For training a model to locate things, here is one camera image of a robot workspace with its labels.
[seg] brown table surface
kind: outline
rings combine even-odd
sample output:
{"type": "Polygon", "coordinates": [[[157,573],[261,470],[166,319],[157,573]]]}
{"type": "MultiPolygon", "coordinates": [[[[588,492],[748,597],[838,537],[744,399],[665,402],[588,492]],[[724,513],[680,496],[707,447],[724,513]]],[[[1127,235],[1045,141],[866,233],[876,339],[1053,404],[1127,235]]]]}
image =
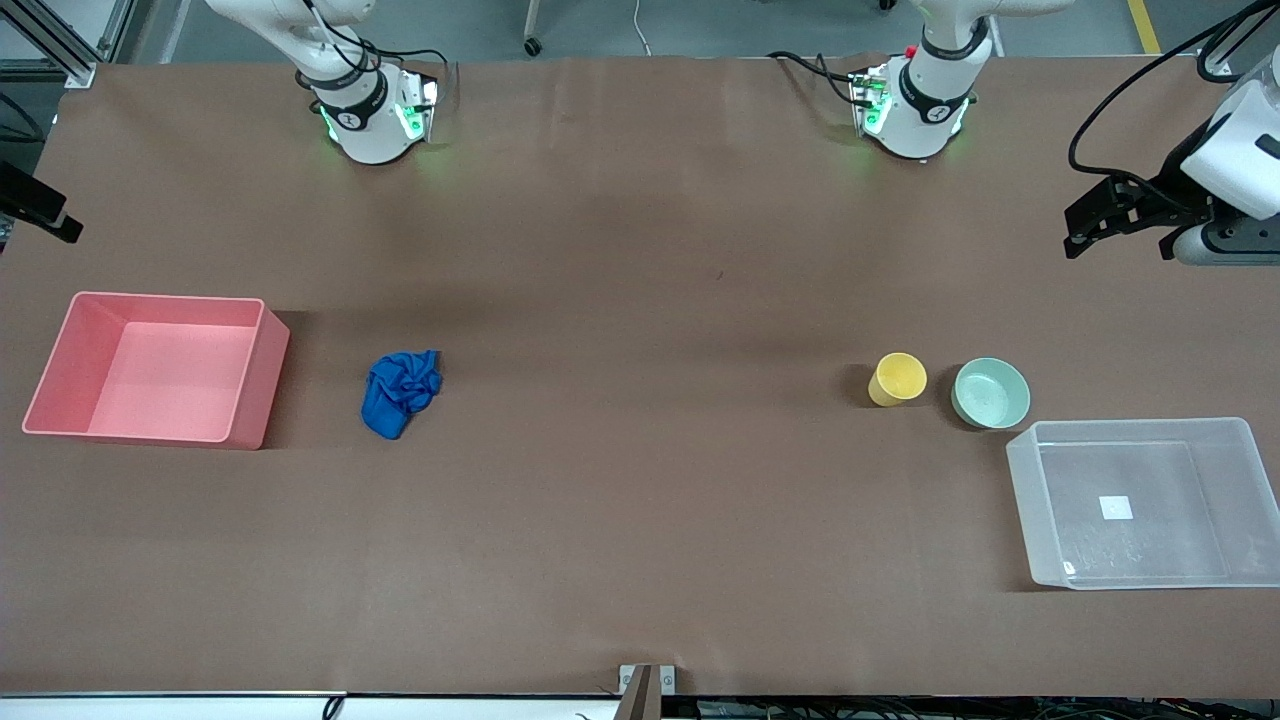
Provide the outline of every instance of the brown table surface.
{"type": "MultiPolygon", "coordinates": [[[[928,164],[765,60],[467,65],[358,167],[287,65],[104,67],[38,177],[86,225],[0,259],[0,689],[1275,697],[1280,593],[1030,582],[983,355],[1032,419],[1240,415],[1280,469],[1280,274],[1062,258],[1066,140],[1134,59],[998,60],[928,164]],[[266,450],[26,437],[79,290],[262,297],[266,450]],[[358,407],[440,348],[403,439],[358,407]],[[869,364],[932,372],[870,409],[869,364]]],[[[1151,172],[1221,88],[1176,63],[1085,160],[1151,172]]]]}

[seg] gray floor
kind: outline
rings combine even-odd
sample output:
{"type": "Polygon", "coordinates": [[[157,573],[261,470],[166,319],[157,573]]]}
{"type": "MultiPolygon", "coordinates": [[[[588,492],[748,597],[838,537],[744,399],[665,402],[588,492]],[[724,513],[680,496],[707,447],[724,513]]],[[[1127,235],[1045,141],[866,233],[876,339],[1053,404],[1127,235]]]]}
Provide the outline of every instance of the gray floor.
{"type": "MultiPolygon", "coordinates": [[[[543,59],[643,55],[632,0],[544,0],[543,59]]],[[[390,47],[438,47],[463,63],[527,60],[520,0],[383,0],[361,35],[390,47]]],[[[655,55],[760,56],[900,51],[919,41],[920,17],[905,0],[643,0],[640,26],[655,55]]],[[[1005,46],[1023,55],[1140,53],[1125,0],[1083,0],[1055,18],[1001,20],[1005,46]]],[[[174,61],[278,60],[248,31],[192,3],[174,61]]]]}

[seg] crumpled blue towel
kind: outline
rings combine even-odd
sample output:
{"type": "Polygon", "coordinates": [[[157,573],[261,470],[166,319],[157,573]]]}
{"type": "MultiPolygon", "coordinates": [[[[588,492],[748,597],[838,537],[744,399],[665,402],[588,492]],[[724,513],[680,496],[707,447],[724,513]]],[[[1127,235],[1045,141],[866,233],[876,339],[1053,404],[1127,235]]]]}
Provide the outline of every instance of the crumpled blue towel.
{"type": "Polygon", "coordinates": [[[404,432],[410,415],[420,413],[440,392],[438,350],[392,352],[374,363],[365,384],[365,405],[360,409],[369,429],[387,439],[404,432]]]}

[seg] white label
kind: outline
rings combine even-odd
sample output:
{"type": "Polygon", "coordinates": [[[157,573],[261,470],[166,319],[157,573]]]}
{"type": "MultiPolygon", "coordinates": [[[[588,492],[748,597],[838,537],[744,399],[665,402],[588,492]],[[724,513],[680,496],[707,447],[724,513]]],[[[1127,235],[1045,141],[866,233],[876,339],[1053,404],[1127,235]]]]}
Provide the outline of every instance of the white label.
{"type": "Polygon", "coordinates": [[[1128,495],[1103,495],[1098,498],[1103,520],[1133,520],[1133,507],[1128,495]]]}

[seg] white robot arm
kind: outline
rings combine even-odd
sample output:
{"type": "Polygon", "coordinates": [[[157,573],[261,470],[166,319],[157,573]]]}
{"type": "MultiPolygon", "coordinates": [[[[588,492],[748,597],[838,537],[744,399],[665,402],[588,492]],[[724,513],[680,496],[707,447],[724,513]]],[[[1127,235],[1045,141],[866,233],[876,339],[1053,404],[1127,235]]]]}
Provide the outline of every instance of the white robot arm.
{"type": "Polygon", "coordinates": [[[1066,256],[1171,227],[1161,256],[1188,265],[1280,265],[1280,47],[1245,73],[1151,179],[1124,170],[1066,209],[1066,256]]]}
{"type": "Polygon", "coordinates": [[[911,56],[899,55],[854,78],[860,132],[904,158],[928,158],[960,132],[969,94],[991,58],[987,18],[1043,15],[1075,0],[911,0],[924,35],[911,56]]]}
{"type": "Polygon", "coordinates": [[[206,0],[297,65],[320,100],[329,136],[357,163],[389,163],[425,140],[436,83],[384,63],[348,26],[375,0],[206,0]]]}

